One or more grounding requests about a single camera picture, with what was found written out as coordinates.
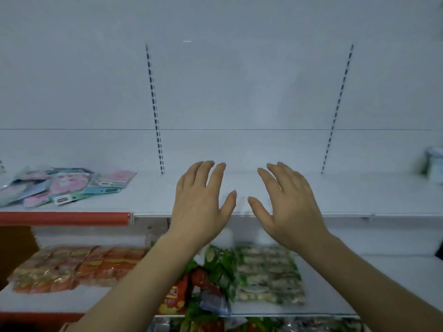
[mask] right hand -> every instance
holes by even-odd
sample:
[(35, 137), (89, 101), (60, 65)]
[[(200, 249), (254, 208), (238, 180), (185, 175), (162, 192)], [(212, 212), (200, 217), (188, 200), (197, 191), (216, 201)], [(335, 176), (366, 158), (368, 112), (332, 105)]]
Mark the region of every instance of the right hand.
[(254, 197), (248, 197), (252, 212), (268, 234), (298, 254), (308, 252), (330, 236), (305, 177), (282, 162), (259, 168), (273, 209), (273, 215)]

